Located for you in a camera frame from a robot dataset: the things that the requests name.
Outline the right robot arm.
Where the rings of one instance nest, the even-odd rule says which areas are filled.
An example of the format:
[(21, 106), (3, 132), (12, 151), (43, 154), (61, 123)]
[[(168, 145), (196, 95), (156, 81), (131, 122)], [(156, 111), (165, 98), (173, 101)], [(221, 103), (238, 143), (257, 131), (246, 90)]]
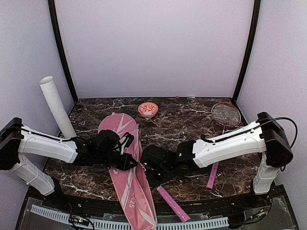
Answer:
[(251, 153), (262, 154), (251, 183), (252, 192), (245, 196), (245, 204), (255, 208), (269, 192), (280, 169), (293, 159), (292, 145), (283, 127), (267, 112), (259, 113), (256, 121), (232, 132), (182, 142), (176, 151), (150, 145), (143, 150), (140, 163), (145, 167), (149, 185), (157, 187), (175, 177)]

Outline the pink racket bag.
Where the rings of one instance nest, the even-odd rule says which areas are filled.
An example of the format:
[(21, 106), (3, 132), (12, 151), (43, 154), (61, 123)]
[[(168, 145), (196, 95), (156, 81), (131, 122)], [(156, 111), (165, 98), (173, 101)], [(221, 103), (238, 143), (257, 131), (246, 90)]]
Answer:
[[(123, 137), (126, 132), (134, 136), (132, 144), (125, 152), (139, 161), (142, 156), (142, 146), (139, 126), (135, 119), (124, 113), (113, 113), (105, 117), (98, 127), (99, 131), (108, 129), (120, 137)], [(140, 164), (127, 171), (111, 168), (109, 174), (125, 217), (132, 229), (155, 230), (157, 216), (144, 168)]]

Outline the red white patterned bowl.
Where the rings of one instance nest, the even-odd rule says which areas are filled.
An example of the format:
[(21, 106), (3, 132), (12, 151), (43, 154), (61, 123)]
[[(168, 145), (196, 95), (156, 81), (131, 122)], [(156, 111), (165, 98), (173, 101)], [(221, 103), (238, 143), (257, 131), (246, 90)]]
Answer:
[(145, 102), (139, 105), (138, 112), (140, 116), (151, 118), (158, 113), (158, 105), (152, 102)]

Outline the right black frame post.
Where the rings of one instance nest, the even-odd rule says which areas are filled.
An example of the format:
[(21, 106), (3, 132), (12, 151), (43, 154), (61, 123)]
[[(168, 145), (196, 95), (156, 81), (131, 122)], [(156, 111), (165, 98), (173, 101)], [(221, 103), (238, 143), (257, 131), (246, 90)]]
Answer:
[(247, 44), (246, 44), (246, 49), (245, 53), (243, 56), (242, 60), (242, 65), (241, 69), (238, 75), (236, 87), (232, 96), (232, 103), (236, 104), (237, 100), (239, 98), (243, 82), (245, 79), (245, 75), (248, 69), (248, 64), (254, 44), (254, 39), (256, 35), (256, 30), (257, 30), (257, 25), (258, 25), (258, 20), (259, 20), (259, 14), (260, 14), (260, 6), (261, 6), (261, 0), (254, 0), (254, 5), (253, 5), (253, 11), (252, 11), (252, 17), (251, 17), (251, 23), (250, 23), (250, 29), (249, 29), (249, 34), (248, 34), (248, 39), (247, 39)]

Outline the black frame post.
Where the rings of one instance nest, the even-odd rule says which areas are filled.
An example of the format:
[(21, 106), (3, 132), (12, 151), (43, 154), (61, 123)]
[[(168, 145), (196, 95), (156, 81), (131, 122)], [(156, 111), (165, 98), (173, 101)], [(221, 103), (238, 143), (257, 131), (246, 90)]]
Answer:
[(61, 37), (57, 10), (56, 10), (56, 1), (48, 0), (48, 8), (49, 8), (49, 15), (51, 19), (53, 34), (54, 34), (60, 62), (62, 65), (62, 69), (64, 72), (64, 76), (65, 76), (71, 97), (73, 99), (73, 102), (74, 104), (76, 104), (79, 99), (78, 99), (77, 92), (76, 92), (76, 89), (75, 89), (75, 86), (72, 80), (71, 72), (69, 70), (69, 65), (68, 65), (68, 61), (67, 61), (65, 50), (64, 50), (64, 45), (63, 45), (63, 41)]
[(247, 44), (246, 44), (246, 49), (245, 53), (243, 56), (242, 60), (242, 65), (241, 69), (238, 75), (236, 87), (232, 96), (232, 103), (236, 104), (237, 100), (239, 98), (243, 82), (245, 79), (245, 75), (248, 69), (248, 64), (254, 44), (254, 39), (256, 35), (256, 30), (257, 30), (257, 25), (258, 25), (258, 20), (259, 20), (259, 14), (260, 14), (260, 6), (261, 6), (261, 0), (254, 0), (254, 5), (253, 5), (253, 11), (252, 11), (252, 17), (251, 17), (251, 23), (250, 23), (250, 29), (249, 29), (249, 34), (248, 34), (248, 39), (247, 39)]

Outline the red badminton racket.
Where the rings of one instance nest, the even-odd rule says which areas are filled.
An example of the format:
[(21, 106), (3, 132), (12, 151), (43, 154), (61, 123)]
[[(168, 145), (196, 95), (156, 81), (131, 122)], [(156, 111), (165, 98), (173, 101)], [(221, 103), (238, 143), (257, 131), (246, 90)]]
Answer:
[[(237, 127), (241, 122), (241, 115), (239, 110), (232, 104), (221, 102), (212, 107), (211, 114), (213, 119), (223, 126), (222, 134), (228, 127)], [(212, 165), (208, 182), (206, 184), (207, 190), (212, 190), (215, 178), (218, 172), (219, 162)]]
[(157, 187), (156, 190), (183, 223), (186, 223), (190, 220), (189, 215), (181, 208), (181, 206), (162, 186)]

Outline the left black frame post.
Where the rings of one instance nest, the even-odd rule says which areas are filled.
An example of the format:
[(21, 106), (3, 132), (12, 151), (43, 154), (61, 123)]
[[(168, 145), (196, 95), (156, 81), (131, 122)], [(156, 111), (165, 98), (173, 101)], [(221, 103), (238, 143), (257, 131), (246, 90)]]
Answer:
[(48, 8), (49, 8), (49, 15), (51, 19), (53, 34), (54, 34), (60, 62), (62, 65), (62, 69), (64, 72), (64, 76), (65, 76), (71, 97), (73, 99), (73, 102), (74, 104), (76, 104), (79, 99), (78, 99), (77, 92), (76, 92), (76, 89), (75, 89), (75, 86), (72, 80), (71, 72), (69, 70), (69, 65), (68, 65), (68, 61), (67, 61), (65, 50), (64, 50), (64, 45), (63, 45), (63, 41), (61, 37), (57, 10), (56, 10), (56, 1), (48, 0)]

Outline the white shuttlecock tube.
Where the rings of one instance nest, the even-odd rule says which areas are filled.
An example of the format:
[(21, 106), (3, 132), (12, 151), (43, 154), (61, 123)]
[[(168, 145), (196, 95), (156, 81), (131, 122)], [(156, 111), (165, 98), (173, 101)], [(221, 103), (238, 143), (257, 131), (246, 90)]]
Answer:
[(69, 120), (68, 114), (64, 109), (58, 89), (52, 76), (44, 77), (39, 82), (42, 93), (50, 108), (50, 111), (63, 136), (67, 139), (76, 137), (75, 130)]

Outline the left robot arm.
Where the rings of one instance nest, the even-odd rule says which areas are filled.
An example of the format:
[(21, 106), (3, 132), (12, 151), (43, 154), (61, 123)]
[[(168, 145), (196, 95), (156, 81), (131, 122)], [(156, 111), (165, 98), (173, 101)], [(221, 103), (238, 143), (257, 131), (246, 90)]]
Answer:
[(24, 126), (22, 120), (15, 117), (0, 131), (0, 168), (16, 174), (40, 194), (49, 196), (50, 203), (57, 209), (63, 209), (68, 199), (61, 193), (59, 182), (39, 170), (25, 157), (26, 154), (77, 166), (101, 164), (127, 171), (137, 166), (133, 156), (124, 151), (133, 140), (133, 135), (128, 132), (120, 137), (111, 130), (101, 130), (89, 139), (58, 138)]

